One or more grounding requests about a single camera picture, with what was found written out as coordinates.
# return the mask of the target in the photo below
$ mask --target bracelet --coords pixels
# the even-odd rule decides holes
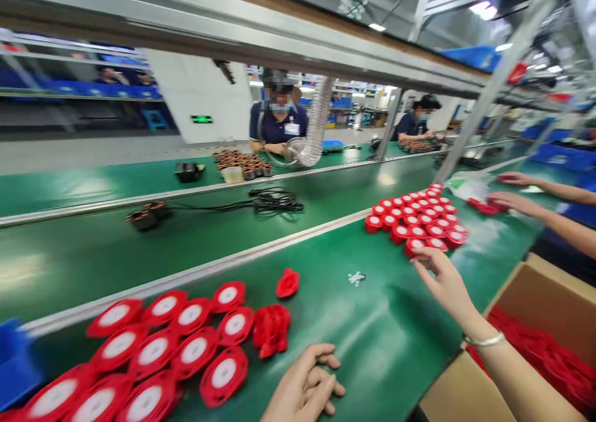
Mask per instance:
[[[477,348],[486,348],[488,346],[494,346],[495,344],[499,344],[501,341],[506,339],[505,334],[501,331],[499,331],[499,335],[483,341],[472,341],[470,337],[468,337],[466,334],[463,334],[462,338],[467,344],[471,344],[472,346],[475,346]]]

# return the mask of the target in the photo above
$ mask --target id badge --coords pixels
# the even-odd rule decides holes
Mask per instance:
[[[285,126],[286,135],[300,135],[300,124],[287,123]]]

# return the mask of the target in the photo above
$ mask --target blue bin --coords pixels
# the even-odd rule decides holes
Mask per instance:
[[[9,320],[0,325],[0,411],[37,388],[43,376],[30,355],[31,340],[19,331],[19,322]]]

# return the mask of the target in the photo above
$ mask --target stool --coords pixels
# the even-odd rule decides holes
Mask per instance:
[[[169,128],[168,123],[158,110],[143,110],[143,116],[152,132],[159,128]]]

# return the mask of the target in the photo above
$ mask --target exit sign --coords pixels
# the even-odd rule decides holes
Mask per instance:
[[[213,118],[206,115],[191,115],[191,120],[199,124],[213,124]]]

